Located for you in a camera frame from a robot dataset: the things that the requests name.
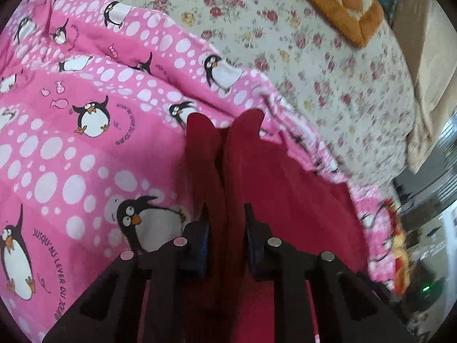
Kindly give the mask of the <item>dark red sweater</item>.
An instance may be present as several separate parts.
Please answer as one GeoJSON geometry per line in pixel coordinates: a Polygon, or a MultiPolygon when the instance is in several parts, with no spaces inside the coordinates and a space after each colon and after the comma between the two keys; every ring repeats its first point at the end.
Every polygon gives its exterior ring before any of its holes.
{"type": "Polygon", "coordinates": [[[299,327],[314,338],[301,260],[328,250],[350,270],[367,267],[368,247],[345,184],[327,182],[259,136],[251,110],[227,129],[198,113],[184,143],[140,143],[137,167],[148,178],[189,180],[204,240],[153,271],[144,342],[275,342],[283,331],[283,293],[300,290],[299,327]]]}

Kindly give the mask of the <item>red yellow patterned cloth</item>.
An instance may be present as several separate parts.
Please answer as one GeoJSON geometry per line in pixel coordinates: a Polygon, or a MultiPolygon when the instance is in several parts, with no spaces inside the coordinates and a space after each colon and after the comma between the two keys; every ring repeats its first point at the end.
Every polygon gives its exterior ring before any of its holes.
{"type": "Polygon", "coordinates": [[[408,286],[410,286],[410,260],[407,254],[406,232],[401,224],[399,209],[400,207],[394,203],[391,198],[384,201],[389,212],[390,222],[392,226],[392,247],[391,252],[395,260],[394,271],[394,293],[398,296],[403,296],[408,286]]]}

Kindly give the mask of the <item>floral bed sheet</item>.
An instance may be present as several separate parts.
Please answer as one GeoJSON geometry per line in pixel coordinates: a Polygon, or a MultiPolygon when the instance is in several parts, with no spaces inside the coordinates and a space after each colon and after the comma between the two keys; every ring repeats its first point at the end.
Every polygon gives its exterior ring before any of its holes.
{"type": "Polygon", "coordinates": [[[414,91],[387,23],[359,49],[306,0],[119,1],[160,10],[230,63],[265,73],[358,183],[385,184],[405,168],[414,91]]]}

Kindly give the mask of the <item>pink penguin quilt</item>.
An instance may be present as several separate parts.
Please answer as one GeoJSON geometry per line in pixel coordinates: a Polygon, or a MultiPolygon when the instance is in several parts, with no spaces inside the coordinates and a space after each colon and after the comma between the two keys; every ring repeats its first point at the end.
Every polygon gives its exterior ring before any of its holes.
{"type": "Polygon", "coordinates": [[[390,216],[353,184],[268,77],[234,67],[157,10],[116,0],[23,0],[1,32],[1,301],[32,342],[117,255],[158,250],[197,221],[189,180],[148,178],[140,143],[184,143],[194,113],[227,129],[259,110],[259,136],[345,184],[371,280],[394,289],[390,216]]]}

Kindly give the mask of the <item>beige blanket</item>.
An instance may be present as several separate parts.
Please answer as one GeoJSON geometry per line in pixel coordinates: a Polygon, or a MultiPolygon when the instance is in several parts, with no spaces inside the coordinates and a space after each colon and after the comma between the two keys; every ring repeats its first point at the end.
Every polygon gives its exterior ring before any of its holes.
{"type": "Polygon", "coordinates": [[[456,28],[438,0],[400,0],[392,28],[414,87],[407,166],[415,174],[456,109],[456,28]]]}

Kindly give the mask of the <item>orange checkered cushion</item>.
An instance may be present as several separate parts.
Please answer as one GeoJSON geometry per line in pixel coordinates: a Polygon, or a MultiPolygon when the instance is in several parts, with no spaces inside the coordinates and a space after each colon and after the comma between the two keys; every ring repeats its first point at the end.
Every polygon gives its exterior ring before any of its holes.
{"type": "Polygon", "coordinates": [[[378,0],[309,0],[356,47],[365,47],[384,20],[378,0]]]}

